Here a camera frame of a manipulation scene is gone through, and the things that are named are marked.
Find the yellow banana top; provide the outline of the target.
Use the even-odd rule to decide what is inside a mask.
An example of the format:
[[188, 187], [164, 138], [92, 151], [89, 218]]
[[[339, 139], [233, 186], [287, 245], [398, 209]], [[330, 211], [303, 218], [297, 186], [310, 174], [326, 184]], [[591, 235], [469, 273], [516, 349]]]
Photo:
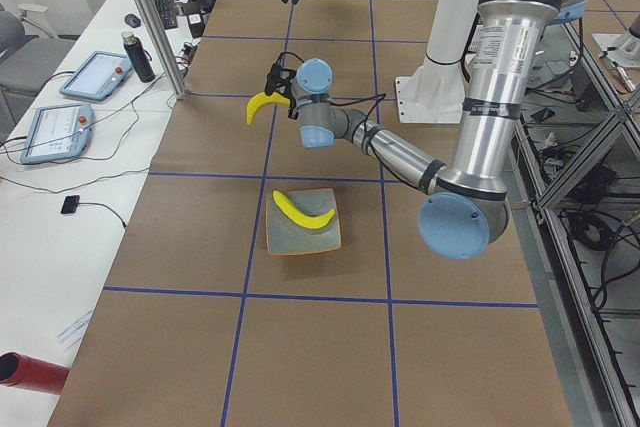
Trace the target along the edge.
[[289, 107], [291, 100], [278, 92], [266, 94], [260, 92], [249, 99], [246, 104], [246, 124], [252, 125], [257, 113], [265, 106], [276, 104]]

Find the yellow banana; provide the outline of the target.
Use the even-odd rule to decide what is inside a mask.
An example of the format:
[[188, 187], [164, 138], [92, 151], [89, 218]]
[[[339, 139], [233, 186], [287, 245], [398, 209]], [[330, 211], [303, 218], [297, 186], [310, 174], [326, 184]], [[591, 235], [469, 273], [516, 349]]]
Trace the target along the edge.
[[319, 230], [330, 224], [336, 216], [336, 209], [316, 216], [311, 216], [298, 208], [283, 192], [274, 190], [272, 199], [279, 210], [294, 224], [309, 230]]
[[260, 92], [249, 99], [246, 104], [246, 124], [252, 125], [257, 113], [265, 106], [276, 104], [289, 107], [291, 100], [278, 92], [266, 94]]

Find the grey square plate orange rim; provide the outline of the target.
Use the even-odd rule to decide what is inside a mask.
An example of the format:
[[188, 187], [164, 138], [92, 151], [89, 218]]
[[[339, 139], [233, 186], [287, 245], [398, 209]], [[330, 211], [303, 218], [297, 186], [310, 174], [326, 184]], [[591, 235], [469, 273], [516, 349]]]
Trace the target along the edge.
[[267, 197], [266, 244], [279, 256], [338, 250], [342, 236], [334, 190], [274, 189]]

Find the black keyboard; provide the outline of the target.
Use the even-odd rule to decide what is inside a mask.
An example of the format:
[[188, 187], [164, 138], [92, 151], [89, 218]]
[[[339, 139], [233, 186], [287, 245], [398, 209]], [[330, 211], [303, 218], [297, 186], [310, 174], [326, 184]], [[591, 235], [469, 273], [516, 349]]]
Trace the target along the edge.
[[153, 0], [165, 30], [178, 27], [176, 0]]

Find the computer mouse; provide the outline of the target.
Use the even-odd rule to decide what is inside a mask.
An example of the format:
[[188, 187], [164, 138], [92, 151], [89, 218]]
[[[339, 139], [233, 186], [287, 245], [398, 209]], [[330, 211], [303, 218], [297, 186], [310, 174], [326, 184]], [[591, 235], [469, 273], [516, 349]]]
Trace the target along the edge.
[[137, 28], [141, 26], [140, 18], [133, 13], [126, 14], [124, 17], [124, 22], [126, 25], [132, 28]]

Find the black water bottle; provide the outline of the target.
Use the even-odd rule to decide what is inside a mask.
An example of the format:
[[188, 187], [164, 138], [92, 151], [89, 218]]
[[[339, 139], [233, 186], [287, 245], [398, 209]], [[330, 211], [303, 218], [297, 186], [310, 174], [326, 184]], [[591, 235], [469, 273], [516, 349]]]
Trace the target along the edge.
[[155, 79], [155, 73], [142, 46], [141, 40], [131, 31], [121, 33], [123, 46], [138, 78], [143, 83]]

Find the teach pendant far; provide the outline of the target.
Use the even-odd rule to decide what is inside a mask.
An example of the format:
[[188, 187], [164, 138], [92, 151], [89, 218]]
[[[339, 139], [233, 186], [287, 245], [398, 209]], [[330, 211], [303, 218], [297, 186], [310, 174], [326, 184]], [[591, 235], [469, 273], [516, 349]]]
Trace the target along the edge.
[[73, 73], [59, 93], [63, 96], [102, 102], [133, 70], [127, 55], [105, 51], [93, 52]]

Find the teach pendant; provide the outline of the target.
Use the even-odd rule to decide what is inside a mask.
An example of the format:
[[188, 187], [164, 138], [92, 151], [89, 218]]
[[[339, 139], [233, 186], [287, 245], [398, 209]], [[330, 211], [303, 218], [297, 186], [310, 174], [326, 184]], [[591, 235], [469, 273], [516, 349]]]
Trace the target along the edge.
[[92, 138], [94, 111], [89, 103], [38, 108], [22, 150], [24, 165], [78, 158]]
[[93, 52], [73, 73], [59, 93], [63, 96], [102, 102], [133, 70], [127, 55], [105, 51]]

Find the teach pendant near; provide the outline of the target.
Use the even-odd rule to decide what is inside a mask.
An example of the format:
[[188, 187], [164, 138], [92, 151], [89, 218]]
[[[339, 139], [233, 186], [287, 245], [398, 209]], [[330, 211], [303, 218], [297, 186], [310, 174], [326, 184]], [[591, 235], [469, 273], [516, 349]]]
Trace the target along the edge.
[[89, 103], [38, 108], [22, 150], [24, 165], [78, 158], [92, 138], [94, 111]]

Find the black small box device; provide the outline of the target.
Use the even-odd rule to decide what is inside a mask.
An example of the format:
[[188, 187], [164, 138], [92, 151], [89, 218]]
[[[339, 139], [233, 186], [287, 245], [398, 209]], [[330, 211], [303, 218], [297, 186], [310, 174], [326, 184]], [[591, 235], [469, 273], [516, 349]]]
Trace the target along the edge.
[[66, 196], [60, 213], [62, 215], [70, 215], [70, 214], [74, 214], [77, 210], [77, 208], [79, 207], [80, 204], [80, 196], [79, 195], [69, 195]]

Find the red fire extinguisher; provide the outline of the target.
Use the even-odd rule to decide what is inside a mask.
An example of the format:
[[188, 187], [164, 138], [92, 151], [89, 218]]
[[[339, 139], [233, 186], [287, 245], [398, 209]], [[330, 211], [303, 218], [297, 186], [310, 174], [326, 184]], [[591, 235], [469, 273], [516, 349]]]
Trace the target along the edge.
[[40, 359], [8, 352], [1, 355], [1, 384], [59, 395], [70, 369]]

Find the aluminium frame post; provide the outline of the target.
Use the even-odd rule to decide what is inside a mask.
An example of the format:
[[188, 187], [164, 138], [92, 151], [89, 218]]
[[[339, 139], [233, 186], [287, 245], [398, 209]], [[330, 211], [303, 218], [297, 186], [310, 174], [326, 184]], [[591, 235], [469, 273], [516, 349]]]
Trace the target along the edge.
[[147, 32], [163, 66], [164, 73], [171, 83], [175, 97], [177, 100], [181, 100], [186, 94], [186, 84], [155, 4], [153, 0], [134, 0], [134, 2], [146, 24]]

